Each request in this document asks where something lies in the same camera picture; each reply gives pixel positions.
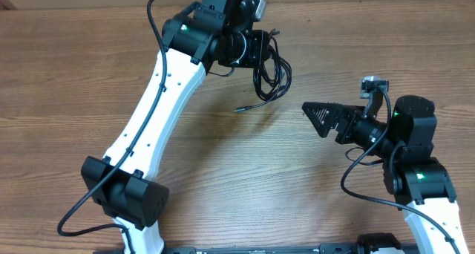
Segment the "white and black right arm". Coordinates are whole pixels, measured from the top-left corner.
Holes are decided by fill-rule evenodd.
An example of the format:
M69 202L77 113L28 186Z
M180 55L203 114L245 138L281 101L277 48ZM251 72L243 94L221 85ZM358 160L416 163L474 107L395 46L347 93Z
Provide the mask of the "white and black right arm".
M418 96L403 96L395 105L386 93L368 95L367 106L305 102L302 110L320 137L337 132L338 144L354 144L362 157L376 156L392 201L359 194L346 181L362 159L341 178L348 195L403 212L419 253L467 253L457 194L447 169L432 155L437 126L435 106Z

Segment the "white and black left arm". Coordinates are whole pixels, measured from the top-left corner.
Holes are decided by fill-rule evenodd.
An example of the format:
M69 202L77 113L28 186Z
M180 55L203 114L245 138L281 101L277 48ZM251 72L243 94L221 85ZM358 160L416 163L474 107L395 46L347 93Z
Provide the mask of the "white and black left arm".
M94 202L122 232L124 253L162 253L158 221L169 191L155 182L167 141L211 66L256 68L268 56L254 30L265 0L196 0L168 19L151 80L126 127L101 158L87 157L82 178Z

